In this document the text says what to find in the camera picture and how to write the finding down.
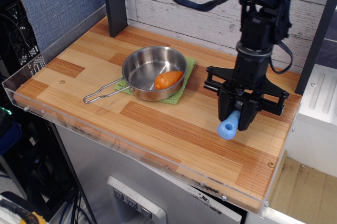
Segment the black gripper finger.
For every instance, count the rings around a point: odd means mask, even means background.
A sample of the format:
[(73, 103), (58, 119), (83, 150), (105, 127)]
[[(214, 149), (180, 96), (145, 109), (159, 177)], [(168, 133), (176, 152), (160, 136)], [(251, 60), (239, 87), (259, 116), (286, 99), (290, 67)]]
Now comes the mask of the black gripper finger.
[(224, 88), (218, 92), (218, 117), (220, 121), (228, 118), (232, 111), (236, 110), (235, 96)]
[(259, 111), (259, 103), (254, 100), (247, 100), (241, 107), (241, 115), (239, 120), (239, 131), (248, 129), (250, 123), (254, 120), (257, 112)]

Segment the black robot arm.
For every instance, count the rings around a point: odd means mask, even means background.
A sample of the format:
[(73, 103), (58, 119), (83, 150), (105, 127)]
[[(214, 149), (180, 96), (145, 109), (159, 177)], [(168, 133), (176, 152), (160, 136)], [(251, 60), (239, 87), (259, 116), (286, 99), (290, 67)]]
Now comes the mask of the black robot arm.
[(234, 130), (247, 130), (256, 114), (267, 111), (281, 115), (289, 93), (267, 79), (273, 68), (275, 45), (284, 51), (288, 37), (291, 0), (239, 0), (241, 39), (236, 45), (237, 58), (232, 69), (207, 68), (205, 87), (217, 93), (218, 117), (224, 128), (237, 120)]

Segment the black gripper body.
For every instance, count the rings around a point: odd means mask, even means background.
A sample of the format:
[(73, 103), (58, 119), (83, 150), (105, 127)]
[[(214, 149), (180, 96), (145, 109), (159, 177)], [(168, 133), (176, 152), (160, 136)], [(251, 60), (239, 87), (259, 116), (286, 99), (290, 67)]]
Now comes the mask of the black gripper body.
[(267, 79), (270, 59), (268, 50), (239, 52), (233, 69), (207, 67), (204, 87), (217, 92), (217, 95), (224, 88), (235, 96), (236, 101), (254, 100), (260, 104), (259, 111), (281, 115), (289, 93)]

